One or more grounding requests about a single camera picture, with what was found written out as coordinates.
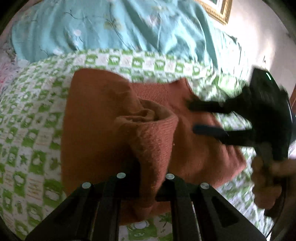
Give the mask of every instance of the screw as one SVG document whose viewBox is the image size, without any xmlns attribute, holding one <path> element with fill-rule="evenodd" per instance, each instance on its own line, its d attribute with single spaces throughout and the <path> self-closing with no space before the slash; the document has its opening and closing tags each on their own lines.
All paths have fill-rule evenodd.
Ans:
<svg viewBox="0 0 296 241">
<path fill-rule="evenodd" d="M 125 178 L 125 176 L 126 176 L 126 174 L 124 172 L 120 172 L 116 175 L 116 177 L 119 179 L 123 179 L 123 178 Z"/>
<path fill-rule="evenodd" d="M 201 187 L 202 189 L 209 189 L 209 188 L 210 188 L 210 185 L 207 184 L 207 183 L 202 183 L 202 184 L 200 184 L 200 187 Z"/>
<path fill-rule="evenodd" d="M 88 182 L 86 182 L 86 183 L 82 183 L 82 188 L 84 188 L 84 189 L 88 189 L 88 188 L 90 188 L 91 187 L 91 183 L 88 183 Z"/>
<path fill-rule="evenodd" d="M 175 178 L 174 174 L 168 173 L 165 175 L 166 179 L 173 180 Z"/>
</svg>

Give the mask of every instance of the bed sheet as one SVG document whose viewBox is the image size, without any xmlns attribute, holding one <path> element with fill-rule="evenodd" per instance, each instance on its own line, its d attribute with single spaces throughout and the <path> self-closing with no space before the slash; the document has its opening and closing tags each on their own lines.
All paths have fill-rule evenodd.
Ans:
<svg viewBox="0 0 296 241">
<path fill-rule="evenodd" d="M 216 29 L 193 0 L 44 0 L 22 14 L 12 42 L 20 59 L 39 61 L 75 50 L 119 48 L 213 63 L 245 79 L 234 38 Z"/>
<path fill-rule="evenodd" d="M 18 60 L 9 39 L 0 47 L 0 96 L 29 64 L 27 60 Z"/>
<path fill-rule="evenodd" d="M 213 66 L 143 51 L 78 51 L 27 66 L 4 91 L 0 103 L 0 215 L 22 239 L 65 198 L 60 167 L 62 120 L 72 76 L 83 67 L 107 69 L 133 82 L 163 83 L 186 76 L 193 92 L 204 100 L 224 100 L 244 86 L 235 77 L 218 75 Z M 250 125 L 235 114 L 217 118 L 228 129 Z M 254 150 L 242 148 L 242 152 L 247 168 L 218 191 L 266 234 L 272 222 L 254 205 L 251 192 Z M 171 241 L 171 215 L 121 226 L 119 236 L 121 241 Z"/>
</svg>

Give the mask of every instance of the cartoon print fabric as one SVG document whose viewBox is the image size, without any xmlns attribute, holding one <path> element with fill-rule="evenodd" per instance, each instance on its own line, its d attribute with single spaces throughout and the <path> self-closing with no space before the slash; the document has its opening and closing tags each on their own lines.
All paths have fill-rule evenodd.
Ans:
<svg viewBox="0 0 296 241">
<path fill-rule="evenodd" d="M 60 137 L 72 76 L 80 68 L 107 69 L 134 82 L 171 82 L 186 76 L 202 99 L 223 100 L 241 91 L 244 81 L 217 75 L 212 66 L 170 55 L 129 50 L 97 49 L 54 56 L 32 63 L 0 99 L 0 216 L 24 239 L 65 198 L 61 185 Z M 239 116 L 217 115 L 225 128 L 244 128 Z M 218 188 L 263 233 L 272 222 L 253 203 L 250 159 L 247 168 Z M 120 240 L 172 240 L 170 215 L 120 227 Z"/>
</svg>

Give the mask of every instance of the hand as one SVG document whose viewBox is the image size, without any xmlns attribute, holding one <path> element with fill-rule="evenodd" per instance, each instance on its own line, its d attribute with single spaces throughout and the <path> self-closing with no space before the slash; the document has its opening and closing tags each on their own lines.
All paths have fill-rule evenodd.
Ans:
<svg viewBox="0 0 296 241">
<path fill-rule="evenodd" d="M 253 193 L 255 194 L 254 202 L 259 208 L 271 209 L 276 199 L 281 195 L 281 186 L 267 185 L 268 177 L 263 170 L 263 160 L 261 157 L 253 159 L 252 168 L 254 172 L 251 179 L 255 184 L 253 188 Z M 283 162 L 273 162 L 269 172 L 273 177 L 291 177 L 292 186 L 294 186 L 296 180 L 296 160 L 288 159 Z M 288 191 L 294 192 L 295 190 L 295 187 L 292 187 Z"/>
</svg>

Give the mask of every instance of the light blue bedsheet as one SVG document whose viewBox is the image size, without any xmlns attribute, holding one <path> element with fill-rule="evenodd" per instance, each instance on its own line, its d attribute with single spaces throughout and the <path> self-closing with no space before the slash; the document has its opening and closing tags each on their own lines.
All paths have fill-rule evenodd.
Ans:
<svg viewBox="0 0 296 241">
<path fill-rule="evenodd" d="M 13 26 L 12 43 L 18 58 L 30 62 L 118 48 L 172 54 L 234 74 L 233 66 L 225 68 L 230 59 L 221 34 L 193 0 L 44 0 Z"/>
</svg>

